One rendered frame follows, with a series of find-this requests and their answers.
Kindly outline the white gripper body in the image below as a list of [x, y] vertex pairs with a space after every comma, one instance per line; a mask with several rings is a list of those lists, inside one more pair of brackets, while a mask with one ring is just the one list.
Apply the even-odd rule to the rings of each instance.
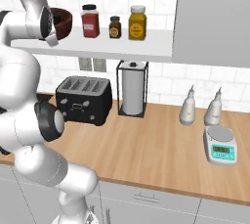
[[55, 47], [59, 44], [59, 40], [58, 40], [57, 35], [55, 33], [48, 35], [45, 38], [45, 40], [49, 44], [50, 47]]

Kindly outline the brown bowl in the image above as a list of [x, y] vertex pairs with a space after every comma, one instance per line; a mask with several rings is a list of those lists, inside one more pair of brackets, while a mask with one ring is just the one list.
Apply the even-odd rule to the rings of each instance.
[[68, 37], [72, 29], [72, 13], [61, 8], [52, 8], [51, 11], [54, 16], [57, 38], [62, 40]]

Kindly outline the grey base cabinet door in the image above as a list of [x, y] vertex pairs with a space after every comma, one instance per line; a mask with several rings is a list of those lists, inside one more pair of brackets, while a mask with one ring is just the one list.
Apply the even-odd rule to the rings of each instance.
[[0, 164], [0, 224], [52, 224], [60, 213], [58, 194]]
[[222, 224], [250, 224], [250, 206], [201, 200], [197, 215], [209, 222]]
[[100, 224], [106, 224], [105, 210], [107, 208], [110, 209], [111, 224], [193, 224], [195, 219], [194, 215], [105, 200], [97, 196], [89, 196], [86, 201]]

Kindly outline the red spice jar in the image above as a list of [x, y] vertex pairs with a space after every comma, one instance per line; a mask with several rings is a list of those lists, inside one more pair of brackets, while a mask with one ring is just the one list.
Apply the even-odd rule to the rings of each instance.
[[81, 20], [85, 37], [96, 38], [99, 36], [99, 13], [95, 4], [86, 4], [82, 6]]

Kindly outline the black hob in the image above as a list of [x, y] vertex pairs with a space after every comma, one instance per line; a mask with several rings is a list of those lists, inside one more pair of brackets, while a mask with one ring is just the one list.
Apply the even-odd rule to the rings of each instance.
[[40, 104], [43, 104], [43, 103], [54, 104], [55, 103], [55, 96], [53, 94], [37, 93], [36, 97]]

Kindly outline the small dark spice jar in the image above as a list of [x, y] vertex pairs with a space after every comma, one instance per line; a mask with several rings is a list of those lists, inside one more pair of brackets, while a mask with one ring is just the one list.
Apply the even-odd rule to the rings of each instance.
[[109, 24], [109, 37], [120, 38], [121, 37], [121, 22], [118, 16], [112, 16]]

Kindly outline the black toaster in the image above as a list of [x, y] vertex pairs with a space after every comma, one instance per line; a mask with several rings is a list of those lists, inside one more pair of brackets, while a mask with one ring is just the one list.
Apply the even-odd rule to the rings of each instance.
[[105, 123], [112, 107], [110, 81], [90, 76], [70, 76], [56, 89], [57, 107], [65, 121]]

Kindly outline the yellow spice jar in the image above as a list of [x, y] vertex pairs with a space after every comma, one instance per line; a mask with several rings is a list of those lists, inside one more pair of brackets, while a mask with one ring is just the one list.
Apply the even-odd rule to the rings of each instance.
[[129, 38], [131, 40], [144, 40], [146, 38], [146, 7], [133, 5], [129, 18]]

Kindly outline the white paper towel roll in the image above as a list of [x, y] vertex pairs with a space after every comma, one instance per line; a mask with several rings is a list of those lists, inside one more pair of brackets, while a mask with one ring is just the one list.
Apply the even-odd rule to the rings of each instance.
[[122, 64], [123, 111], [136, 115], [143, 111], [144, 71], [142, 62], [124, 62]]

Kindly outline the white squeeze bottle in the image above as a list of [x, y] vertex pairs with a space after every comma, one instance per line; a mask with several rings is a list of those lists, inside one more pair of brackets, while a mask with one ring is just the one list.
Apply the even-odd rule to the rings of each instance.
[[180, 114], [180, 123], [185, 126], [192, 125], [195, 120], [195, 100], [194, 100], [194, 90], [190, 88], [185, 98]]
[[204, 123], [206, 126], [209, 125], [219, 125], [221, 122], [221, 113], [222, 113], [222, 101], [221, 101], [222, 92], [218, 90], [215, 95], [215, 98], [209, 104], [209, 107], [204, 115]]

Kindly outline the white kitchen scale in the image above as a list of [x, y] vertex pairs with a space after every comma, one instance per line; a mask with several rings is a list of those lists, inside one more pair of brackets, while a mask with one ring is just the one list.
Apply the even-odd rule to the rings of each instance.
[[223, 166], [236, 165], [237, 143], [229, 128], [220, 125], [206, 126], [203, 144], [209, 162]]

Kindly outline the grey drawer front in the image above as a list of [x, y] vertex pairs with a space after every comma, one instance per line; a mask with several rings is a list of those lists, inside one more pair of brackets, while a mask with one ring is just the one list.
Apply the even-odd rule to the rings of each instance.
[[[155, 194], [155, 196], [160, 199], [160, 202], [144, 202], [133, 199], [133, 195], [139, 192], [142, 192], [145, 196]], [[104, 181], [100, 182], [100, 193], [101, 197], [105, 200], [132, 203], [136, 206], [149, 206], [189, 215], [196, 214], [200, 202], [199, 198]]]

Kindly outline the grey wall outlet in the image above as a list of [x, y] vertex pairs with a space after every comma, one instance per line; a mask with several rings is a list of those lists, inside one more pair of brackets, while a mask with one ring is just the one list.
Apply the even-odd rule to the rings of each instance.
[[81, 70], [92, 70], [92, 61], [90, 58], [78, 58], [78, 63]]
[[106, 60], [105, 59], [93, 59], [94, 71], [106, 72]]

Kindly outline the white wall shelf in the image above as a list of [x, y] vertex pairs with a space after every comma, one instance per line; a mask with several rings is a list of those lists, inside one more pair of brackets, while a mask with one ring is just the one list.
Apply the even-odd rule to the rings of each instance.
[[122, 30], [119, 39], [110, 38], [104, 27], [97, 38], [85, 38], [82, 28], [75, 26], [68, 37], [60, 40], [56, 47], [33, 39], [14, 40], [12, 46], [38, 55], [170, 63], [172, 41], [171, 30], [150, 29], [146, 33], [146, 39], [141, 41], [130, 40], [127, 28]]

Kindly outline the grey wall cabinet door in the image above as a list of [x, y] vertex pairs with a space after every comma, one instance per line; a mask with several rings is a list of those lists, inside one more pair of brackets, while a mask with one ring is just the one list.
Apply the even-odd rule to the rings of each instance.
[[173, 61], [250, 67], [250, 0], [178, 0]]

